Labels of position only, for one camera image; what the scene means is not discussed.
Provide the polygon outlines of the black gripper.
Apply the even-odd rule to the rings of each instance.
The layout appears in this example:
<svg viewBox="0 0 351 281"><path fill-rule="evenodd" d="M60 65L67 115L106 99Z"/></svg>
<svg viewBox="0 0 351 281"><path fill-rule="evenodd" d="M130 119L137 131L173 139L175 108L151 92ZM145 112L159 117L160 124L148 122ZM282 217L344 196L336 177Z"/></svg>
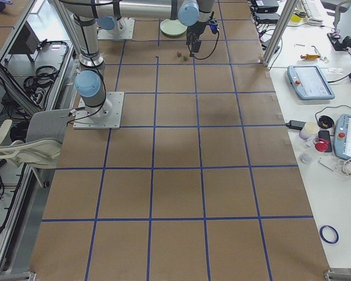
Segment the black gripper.
<svg viewBox="0 0 351 281"><path fill-rule="evenodd" d="M208 25L208 21L206 22L197 22L192 26L189 26L186 31L186 44L190 53L190 57L192 57L193 53L198 53L201 47L201 41L199 37L204 33L206 26Z"/></svg>

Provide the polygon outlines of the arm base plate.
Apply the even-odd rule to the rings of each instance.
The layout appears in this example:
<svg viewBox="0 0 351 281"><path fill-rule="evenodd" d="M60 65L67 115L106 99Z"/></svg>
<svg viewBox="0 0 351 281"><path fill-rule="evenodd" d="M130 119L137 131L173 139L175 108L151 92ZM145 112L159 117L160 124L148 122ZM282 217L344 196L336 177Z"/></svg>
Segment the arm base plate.
<svg viewBox="0 0 351 281"><path fill-rule="evenodd" d="M133 18L115 19L113 16L104 16L97 19L98 40L131 40L134 25Z"/></svg>
<svg viewBox="0 0 351 281"><path fill-rule="evenodd" d="M119 129L121 126L124 92L106 93L106 100L102 108L86 107L82 98L79 100L79 107L83 110L77 111L74 129Z"/></svg>

